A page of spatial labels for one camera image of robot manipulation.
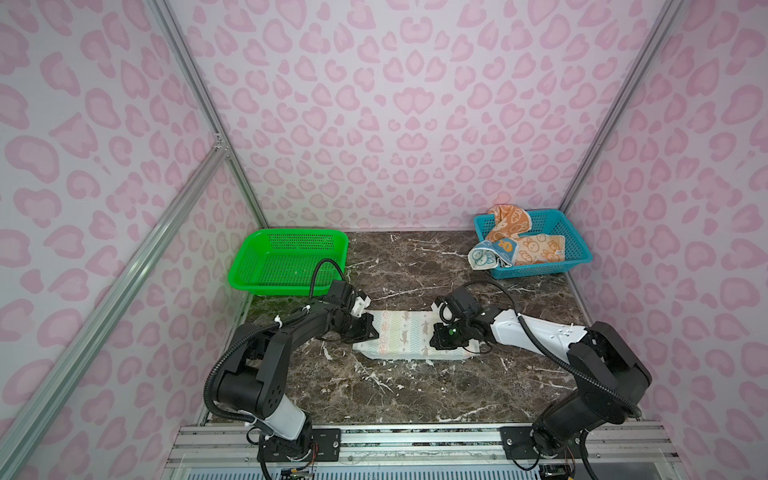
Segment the aluminium frame corner post left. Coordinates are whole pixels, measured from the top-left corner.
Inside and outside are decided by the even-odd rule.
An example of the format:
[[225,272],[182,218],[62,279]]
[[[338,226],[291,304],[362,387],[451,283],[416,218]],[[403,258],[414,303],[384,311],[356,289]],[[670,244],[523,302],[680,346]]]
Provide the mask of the aluminium frame corner post left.
[[195,62],[191,48],[184,37],[170,2],[165,0],[149,0],[147,5],[151,9],[169,44],[170,51],[189,85],[189,89],[200,108],[202,116],[208,123],[217,143],[225,150],[227,163],[234,175],[237,186],[245,198],[246,205],[256,219],[257,226],[268,228],[269,223],[259,205],[256,192],[231,142],[222,117],[213,102],[212,94],[205,84],[203,75]]

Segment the green plastic basket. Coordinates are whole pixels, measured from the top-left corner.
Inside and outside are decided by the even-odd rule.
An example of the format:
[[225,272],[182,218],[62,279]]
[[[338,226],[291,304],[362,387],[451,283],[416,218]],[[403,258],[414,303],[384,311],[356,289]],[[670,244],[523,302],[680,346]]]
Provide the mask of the green plastic basket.
[[257,296],[322,295],[344,272],[348,247],[338,230],[262,229],[244,240],[228,280]]

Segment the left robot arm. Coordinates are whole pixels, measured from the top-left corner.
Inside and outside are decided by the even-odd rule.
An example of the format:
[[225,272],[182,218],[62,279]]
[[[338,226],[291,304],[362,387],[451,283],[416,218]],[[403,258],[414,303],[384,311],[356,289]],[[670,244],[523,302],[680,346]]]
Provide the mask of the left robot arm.
[[376,339],[369,305],[369,298],[359,296],[349,305],[316,300],[277,318],[271,326],[239,327],[206,379],[206,408],[269,436],[299,440],[308,428],[308,416],[286,395],[294,350],[328,332],[347,344]]

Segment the aluminium frame corner post right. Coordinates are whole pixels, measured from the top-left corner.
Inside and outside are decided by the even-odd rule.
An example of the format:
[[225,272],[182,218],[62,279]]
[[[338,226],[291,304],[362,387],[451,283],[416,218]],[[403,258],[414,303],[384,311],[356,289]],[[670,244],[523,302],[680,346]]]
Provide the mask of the aluminium frame corner post right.
[[586,183],[587,177],[600,159],[608,140],[621,123],[621,119],[632,103],[644,78],[652,69],[656,58],[660,55],[668,38],[672,35],[677,24],[684,16],[688,1],[665,1],[649,34],[639,50],[633,64],[622,81],[617,95],[607,110],[607,114],[597,130],[596,136],[581,161],[576,173],[569,184],[558,209],[567,214],[576,203],[579,191]]

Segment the pastel striped animal towel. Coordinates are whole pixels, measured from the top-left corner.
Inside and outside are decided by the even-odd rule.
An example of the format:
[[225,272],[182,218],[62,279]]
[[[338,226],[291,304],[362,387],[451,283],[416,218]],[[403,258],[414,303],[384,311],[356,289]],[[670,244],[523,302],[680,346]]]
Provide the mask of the pastel striped animal towel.
[[355,343],[353,350],[374,360],[462,361],[479,351],[471,340],[466,348],[436,350],[429,341],[439,317],[431,311],[372,311],[379,338]]

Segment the aluminium frame diagonal bar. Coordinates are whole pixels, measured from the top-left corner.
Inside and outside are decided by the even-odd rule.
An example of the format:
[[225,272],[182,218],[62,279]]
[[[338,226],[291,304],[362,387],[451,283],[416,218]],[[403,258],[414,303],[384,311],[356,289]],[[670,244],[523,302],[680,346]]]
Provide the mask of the aluminium frame diagonal bar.
[[226,164],[231,151],[211,149],[200,167],[169,204],[140,244],[83,327],[43,378],[1,441],[1,477],[13,479],[28,462],[117,323],[129,309],[162,255],[173,241],[210,180]]

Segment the orange patterned towel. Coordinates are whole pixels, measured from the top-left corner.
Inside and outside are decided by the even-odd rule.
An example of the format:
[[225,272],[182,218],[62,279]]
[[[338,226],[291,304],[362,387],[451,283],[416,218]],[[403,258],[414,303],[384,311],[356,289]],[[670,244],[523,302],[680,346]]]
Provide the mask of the orange patterned towel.
[[491,242],[502,238],[514,240],[518,249],[513,266],[559,263],[565,260],[566,240],[563,235],[534,234],[531,215],[515,205],[495,205],[488,211],[494,226],[486,235]]

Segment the aluminium frame corner post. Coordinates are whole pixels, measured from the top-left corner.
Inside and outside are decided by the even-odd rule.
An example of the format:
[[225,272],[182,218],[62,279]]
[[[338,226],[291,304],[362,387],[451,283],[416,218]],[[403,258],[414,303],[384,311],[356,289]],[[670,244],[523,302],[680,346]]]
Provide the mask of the aluminium frame corner post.
[[222,117],[213,102],[212,94],[205,84],[203,75],[195,62],[191,48],[184,37],[170,2],[165,0],[149,0],[147,5],[151,9],[169,44],[170,51],[189,85],[189,89],[200,108],[202,116],[208,123],[217,143],[225,150],[227,163],[234,175],[237,186],[245,198],[246,205],[256,219],[257,226],[268,228],[269,223],[259,205],[256,192],[231,142]]
[[597,130],[596,136],[581,161],[576,173],[569,184],[558,209],[567,214],[576,203],[579,191],[586,183],[587,177],[600,159],[608,140],[621,123],[621,119],[632,103],[644,78],[652,69],[656,58],[660,55],[668,38],[672,35],[677,24],[684,16],[688,1],[665,1],[649,34],[639,50],[633,64],[622,81],[617,95],[607,110],[607,114]]

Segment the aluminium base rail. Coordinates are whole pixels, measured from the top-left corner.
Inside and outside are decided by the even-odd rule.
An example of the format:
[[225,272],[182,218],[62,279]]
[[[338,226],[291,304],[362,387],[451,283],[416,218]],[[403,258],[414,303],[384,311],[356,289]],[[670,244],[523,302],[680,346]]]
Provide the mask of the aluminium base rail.
[[165,479],[684,479],[682,458],[653,421],[607,424],[584,443],[539,454],[524,423],[322,425],[292,463],[245,427],[184,427]]

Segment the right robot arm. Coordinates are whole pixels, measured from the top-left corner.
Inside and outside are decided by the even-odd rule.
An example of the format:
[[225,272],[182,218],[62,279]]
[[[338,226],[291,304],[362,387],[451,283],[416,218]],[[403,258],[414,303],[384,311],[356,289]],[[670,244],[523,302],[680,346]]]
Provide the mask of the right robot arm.
[[437,350],[464,348],[472,340],[514,346],[543,355],[574,378],[575,389],[532,424],[527,445],[537,454],[553,457],[584,431],[642,416],[639,402],[651,374],[610,325],[567,326],[497,307],[455,313],[443,303],[432,311],[439,323],[430,345]]

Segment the teal plastic basket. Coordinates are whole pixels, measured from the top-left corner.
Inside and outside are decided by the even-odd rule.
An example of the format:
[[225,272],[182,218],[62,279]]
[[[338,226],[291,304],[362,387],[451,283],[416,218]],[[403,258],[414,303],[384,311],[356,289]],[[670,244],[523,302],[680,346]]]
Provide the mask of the teal plastic basket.
[[495,205],[474,218],[478,243],[468,253],[475,271],[496,279],[566,273],[593,260],[586,241],[557,209]]

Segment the blue patterned towel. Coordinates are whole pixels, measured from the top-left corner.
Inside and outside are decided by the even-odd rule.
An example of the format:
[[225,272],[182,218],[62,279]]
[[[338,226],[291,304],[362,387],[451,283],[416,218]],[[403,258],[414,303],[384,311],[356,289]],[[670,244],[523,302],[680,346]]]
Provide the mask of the blue patterned towel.
[[508,268],[515,264],[517,243],[510,238],[483,240],[468,253],[470,267],[476,271]]

